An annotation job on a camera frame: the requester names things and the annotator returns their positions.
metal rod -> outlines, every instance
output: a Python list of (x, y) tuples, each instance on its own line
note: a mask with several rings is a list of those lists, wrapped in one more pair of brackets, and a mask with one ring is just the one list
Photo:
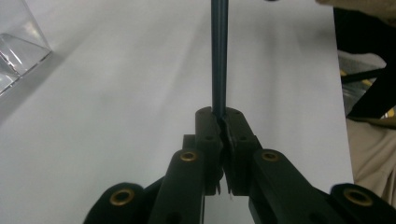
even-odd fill
[(212, 113), (226, 112), (228, 0), (212, 0)]

person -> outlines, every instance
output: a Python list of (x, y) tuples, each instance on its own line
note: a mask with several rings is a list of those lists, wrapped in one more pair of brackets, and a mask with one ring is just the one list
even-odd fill
[(396, 0), (317, 0), (334, 7), (337, 48), (374, 53), (384, 72), (348, 114), (346, 128), (354, 182), (396, 208)]
[(380, 119), (396, 106), (396, 0), (317, 0), (334, 7), (337, 48), (373, 53), (387, 66), (348, 114)]

brass insert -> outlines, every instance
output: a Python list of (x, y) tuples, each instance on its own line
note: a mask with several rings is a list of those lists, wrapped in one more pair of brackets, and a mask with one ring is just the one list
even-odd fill
[(373, 205), (373, 199), (358, 189), (344, 189), (344, 196), (352, 203), (369, 207)]
[(198, 159), (198, 155), (195, 152), (184, 152), (180, 155), (180, 158), (183, 161), (196, 161)]
[(275, 152), (263, 152), (262, 159), (265, 161), (279, 161), (279, 156)]
[(134, 191), (132, 189), (119, 189), (110, 197), (110, 203), (115, 206), (123, 206), (134, 199)]

clear plastic container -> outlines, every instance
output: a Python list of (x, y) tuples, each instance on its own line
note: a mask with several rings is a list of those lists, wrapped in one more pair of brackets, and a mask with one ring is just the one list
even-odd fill
[(23, 0), (0, 0), (0, 95), (49, 54), (50, 46)]

dark clothing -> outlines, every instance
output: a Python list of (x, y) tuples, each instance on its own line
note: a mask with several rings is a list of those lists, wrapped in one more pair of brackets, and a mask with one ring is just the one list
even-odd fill
[(396, 105), (396, 28), (358, 11), (334, 9), (337, 48), (373, 53), (387, 64), (373, 86), (353, 106), (349, 117), (381, 118)]

